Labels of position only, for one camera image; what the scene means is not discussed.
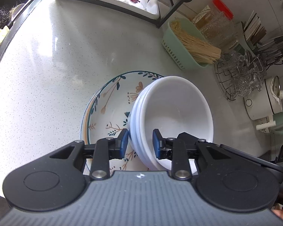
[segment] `plastic basket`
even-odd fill
[[[181,28],[188,32],[190,35],[195,36],[203,41],[206,39],[200,33],[200,31],[195,27],[195,25],[190,22],[188,19],[179,19]],[[174,32],[170,27],[170,23],[168,22],[168,29],[164,33],[164,37],[162,38],[162,45],[165,50],[177,64],[177,66],[181,70],[189,70],[189,69],[203,69],[208,66],[206,63],[197,63],[192,55],[188,52],[188,50],[183,46],[181,41],[175,36]]]

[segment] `floral plate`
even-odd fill
[[[81,139],[86,144],[108,136],[117,137],[127,125],[128,116],[134,102],[142,90],[163,76],[149,71],[130,71],[123,73],[100,89],[90,100],[81,126]],[[148,170],[136,152],[127,146],[124,159],[110,160],[110,174],[114,170]]]

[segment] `gray gripper base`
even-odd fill
[[[201,199],[189,182],[174,180],[164,171],[116,171],[110,179],[92,182],[82,197],[59,210],[11,209],[0,226],[15,225],[278,226],[283,221],[268,209],[250,214],[217,209]]]

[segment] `black device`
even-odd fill
[[[155,129],[156,157],[172,160],[171,172],[110,175],[109,160],[122,159],[127,144],[127,129],[96,144],[76,140],[12,171],[3,182],[12,209],[0,226],[283,225],[270,210],[283,200],[283,167],[188,133],[165,139]]]

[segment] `white speckled countertop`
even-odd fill
[[[79,139],[94,92],[131,70],[184,76],[204,94],[214,142],[252,155],[270,149],[254,130],[243,101],[229,103],[208,67],[183,73],[161,45],[163,29],[101,6],[42,0],[0,63],[0,195],[15,168]]]

